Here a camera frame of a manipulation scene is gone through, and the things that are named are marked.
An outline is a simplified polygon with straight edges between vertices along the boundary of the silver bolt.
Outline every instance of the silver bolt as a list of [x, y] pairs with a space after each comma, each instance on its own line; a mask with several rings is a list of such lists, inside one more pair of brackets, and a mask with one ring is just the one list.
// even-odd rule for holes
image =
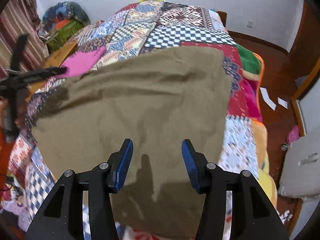
[[109, 164], [108, 164], [108, 163], [101, 163], [101, 164], [99, 165], [99, 168], [102, 169], [102, 170], [104, 170], [104, 169], [106, 169], [106, 168], [108, 168], [108, 167], [109, 167]]
[[250, 177], [251, 172], [247, 171], [247, 170], [244, 170], [244, 171], [242, 171], [242, 174], [243, 174], [243, 176]]
[[67, 170], [64, 172], [64, 176], [70, 177], [72, 175], [73, 171], [72, 170]]
[[216, 165], [214, 163], [208, 163], [207, 168], [210, 170], [214, 170], [216, 168]]

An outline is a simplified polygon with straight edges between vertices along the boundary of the red-brown floor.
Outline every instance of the red-brown floor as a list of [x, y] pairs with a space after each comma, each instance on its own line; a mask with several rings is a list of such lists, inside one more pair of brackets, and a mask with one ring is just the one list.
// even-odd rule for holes
[[[265, 73], [262, 79], [261, 87], [268, 90], [270, 99], [277, 104], [277, 98], [290, 102], [290, 98], [297, 91], [294, 83], [293, 73], [290, 71], [290, 62], [283, 52], [267, 47], [262, 44], [248, 41], [241, 38], [233, 38], [235, 42], [259, 54], [265, 63]], [[268, 130], [268, 155], [270, 162], [270, 175], [278, 186], [281, 169], [284, 162], [284, 152], [280, 145], [286, 142], [286, 137], [296, 121], [293, 111], [289, 104], [289, 109], [277, 105], [273, 111], [262, 99], [260, 94], [260, 109], [263, 117], [263, 123]], [[290, 214], [294, 213], [297, 200], [278, 195], [277, 210], [283, 214], [286, 210]]]

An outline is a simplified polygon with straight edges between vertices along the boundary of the striped curtain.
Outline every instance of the striped curtain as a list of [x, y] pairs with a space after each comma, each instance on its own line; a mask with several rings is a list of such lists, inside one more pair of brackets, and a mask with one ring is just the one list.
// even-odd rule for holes
[[36, 26], [40, 20], [36, 13], [36, 0], [10, 0], [0, 14], [0, 79], [7, 76], [16, 39], [29, 33], [20, 68], [29, 71], [40, 67], [48, 56], [46, 45], [40, 40]]

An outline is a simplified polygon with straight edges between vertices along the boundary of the wall socket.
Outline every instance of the wall socket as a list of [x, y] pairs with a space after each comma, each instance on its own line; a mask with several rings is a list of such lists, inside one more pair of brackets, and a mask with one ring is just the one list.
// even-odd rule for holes
[[247, 27], [252, 28], [252, 25], [253, 25], [253, 21], [248, 21]]

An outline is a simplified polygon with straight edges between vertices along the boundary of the brown cloth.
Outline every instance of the brown cloth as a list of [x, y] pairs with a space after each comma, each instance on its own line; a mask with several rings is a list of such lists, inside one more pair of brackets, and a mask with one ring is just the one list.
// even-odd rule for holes
[[181, 155], [189, 138], [217, 163], [231, 77], [222, 52], [178, 47], [140, 55], [67, 80], [32, 132], [59, 177], [91, 170], [133, 141], [125, 186], [111, 194], [115, 220], [137, 230], [194, 237], [203, 195], [192, 189]]

